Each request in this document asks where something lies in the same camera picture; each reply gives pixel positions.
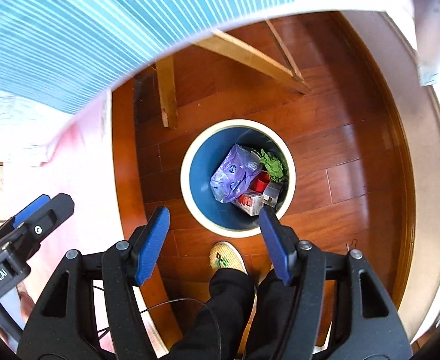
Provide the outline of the white small medicine box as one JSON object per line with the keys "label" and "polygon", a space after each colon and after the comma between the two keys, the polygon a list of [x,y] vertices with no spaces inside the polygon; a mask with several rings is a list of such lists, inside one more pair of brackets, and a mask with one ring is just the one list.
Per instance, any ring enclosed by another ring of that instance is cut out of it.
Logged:
{"label": "white small medicine box", "polygon": [[282,188],[283,185],[281,183],[270,181],[263,191],[263,203],[275,208],[278,204],[278,199],[282,192]]}

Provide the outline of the pink white milk carton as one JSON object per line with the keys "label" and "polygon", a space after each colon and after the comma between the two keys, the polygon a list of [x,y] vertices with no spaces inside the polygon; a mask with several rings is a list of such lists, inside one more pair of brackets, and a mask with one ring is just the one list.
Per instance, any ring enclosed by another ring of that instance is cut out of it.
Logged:
{"label": "pink white milk carton", "polygon": [[264,196],[254,190],[248,190],[233,200],[232,203],[247,215],[256,216],[263,207]]}

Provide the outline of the green plastic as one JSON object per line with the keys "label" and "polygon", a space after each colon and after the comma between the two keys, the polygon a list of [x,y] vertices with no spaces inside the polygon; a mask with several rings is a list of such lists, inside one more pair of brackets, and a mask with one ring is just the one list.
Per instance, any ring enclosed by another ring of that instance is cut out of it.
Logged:
{"label": "green plastic", "polygon": [[279,183],[285,179],[284,165],[277,157],[261,149],[260,161],[273,182]]}

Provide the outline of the purple plastic wipes pack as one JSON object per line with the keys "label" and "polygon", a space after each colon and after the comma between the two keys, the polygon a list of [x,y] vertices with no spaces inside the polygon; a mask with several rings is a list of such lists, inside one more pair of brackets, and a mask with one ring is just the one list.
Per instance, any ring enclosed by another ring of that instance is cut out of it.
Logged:
{"label": "purple plastic wipes pack", "polygon": [[231,203],[244,194],[252,180],[261,172],[257,154],[235,144],[210,178],[210,189],[219,203]]}

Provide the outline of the red cloth pouch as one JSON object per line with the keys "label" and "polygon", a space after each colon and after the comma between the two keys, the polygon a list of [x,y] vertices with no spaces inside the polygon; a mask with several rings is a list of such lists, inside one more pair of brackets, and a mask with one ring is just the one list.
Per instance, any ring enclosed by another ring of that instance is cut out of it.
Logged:
{"label": "red cloth pouch", "polygon": [[249,189],[263,194],[267,185],[270,182],[269,173],[266,171],[261,171],[250,183]]}

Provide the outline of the blue round trash bin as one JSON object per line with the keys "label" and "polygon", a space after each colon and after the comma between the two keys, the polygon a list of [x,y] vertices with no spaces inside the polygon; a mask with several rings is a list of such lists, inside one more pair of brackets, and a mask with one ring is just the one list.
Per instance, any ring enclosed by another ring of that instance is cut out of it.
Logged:
{"label": "blue round trash bin", "polygon": [[260,233],[261,193],[252,188],[262,172],[278,174],[274,210],[282,218],[292,204],[296,170],[290,150],[271,128],[230,119],[205,129],[182,161],[182,197],[194,219],[212,233],[244,238]]}

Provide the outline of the pink bed sheet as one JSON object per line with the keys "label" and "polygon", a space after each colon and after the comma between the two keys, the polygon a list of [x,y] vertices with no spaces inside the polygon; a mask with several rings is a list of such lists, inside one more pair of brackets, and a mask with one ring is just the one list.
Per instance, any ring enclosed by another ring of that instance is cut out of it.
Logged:
{"label": "pink bed sheet", "polygon": [[147,221],[137,165],[134,94],[119,90],[93,101],[61,135],[48,163],[4,163],[0,225],[41,194],[65,193],[73,216],[48,236],[30,260],[28,278],[0,301],[26,324],[54,268],[71,249],[103,251]]}

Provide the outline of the yellow knitted slipper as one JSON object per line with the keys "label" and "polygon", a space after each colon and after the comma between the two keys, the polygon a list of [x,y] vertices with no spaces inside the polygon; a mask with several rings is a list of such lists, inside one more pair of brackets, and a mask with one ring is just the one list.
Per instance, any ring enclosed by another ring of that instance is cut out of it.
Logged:
{"label": "yellow knitted slipper", "polygon": [[228,268],[247,274],[242,255],[227,241],[219,241],[213,245],[209,252],[209,263],[214,271]]}

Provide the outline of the black trouser leg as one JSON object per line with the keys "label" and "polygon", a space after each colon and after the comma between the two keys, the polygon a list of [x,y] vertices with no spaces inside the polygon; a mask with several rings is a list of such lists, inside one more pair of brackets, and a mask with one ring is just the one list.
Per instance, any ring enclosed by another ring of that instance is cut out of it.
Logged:
{"label": "black trouser leg", "polygon": [[244,357],[270,359],[287,324],[295,289],[270,271],[258,286],[244,272],[222,268],[209,284],[210,299],[192,328],[165,359],[234,359],[247,322],[256,308]]}

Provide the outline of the white teal patterned tablecloth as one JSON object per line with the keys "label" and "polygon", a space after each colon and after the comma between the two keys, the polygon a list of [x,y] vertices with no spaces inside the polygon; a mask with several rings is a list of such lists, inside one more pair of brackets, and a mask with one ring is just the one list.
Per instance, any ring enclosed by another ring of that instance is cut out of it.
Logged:
{"label": "white teal patterned tablecloth", "polygon": [[398,0],[0,0],[0,117],[73,115],[167,49],[288,12],[386,10]]}

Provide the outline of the wooden table frame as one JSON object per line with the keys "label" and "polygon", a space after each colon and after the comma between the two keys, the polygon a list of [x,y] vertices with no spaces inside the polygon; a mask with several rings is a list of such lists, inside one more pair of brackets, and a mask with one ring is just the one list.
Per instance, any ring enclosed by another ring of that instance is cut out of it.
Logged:
{"label": "wooden table frame", "polygon": [[134,77],[134,120],[158,117],[178,126],[178,108],[231,86],[276,81],[299,94],[311,89],[272,19],[208,37],[159,58]]}

